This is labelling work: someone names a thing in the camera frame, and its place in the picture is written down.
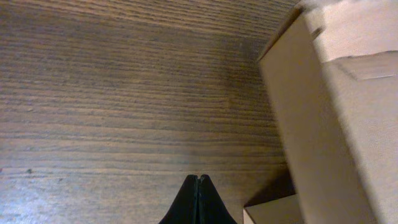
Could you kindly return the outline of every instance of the wooden surface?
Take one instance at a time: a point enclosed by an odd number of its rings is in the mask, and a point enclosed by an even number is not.
[[[293,2],[0,3],[0,222],[157,223],[209,174],[241,223],[286,168],[255,59]]]

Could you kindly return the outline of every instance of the black object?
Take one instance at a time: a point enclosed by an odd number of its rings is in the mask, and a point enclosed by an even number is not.
[[[208,175],[188,175],[159,224],[236,224]]]

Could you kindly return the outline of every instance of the cardboard box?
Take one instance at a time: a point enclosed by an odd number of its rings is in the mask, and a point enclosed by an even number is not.
[[[297,196],[289,196],[268,203],[246,207],[243,210],[244,224],[304,223]]]
[[[306,223],[398,223],[396,50],[398,1],[340,1],[294,9],[259,59]]]

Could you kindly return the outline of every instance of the wood grain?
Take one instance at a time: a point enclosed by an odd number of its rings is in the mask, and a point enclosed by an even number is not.
[[[0,221],[158,223],[206,173],[241,223],[286,168],[255,58],[294,2],[0,3]]]

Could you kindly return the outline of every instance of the box flap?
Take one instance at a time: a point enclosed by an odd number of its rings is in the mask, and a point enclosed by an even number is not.
[[[244,208],[244,224],[304,223],[297,195]]]
[[[398,74],[397,51],[358,57],[343,57],[332,62],[355,80],[384,78]]]

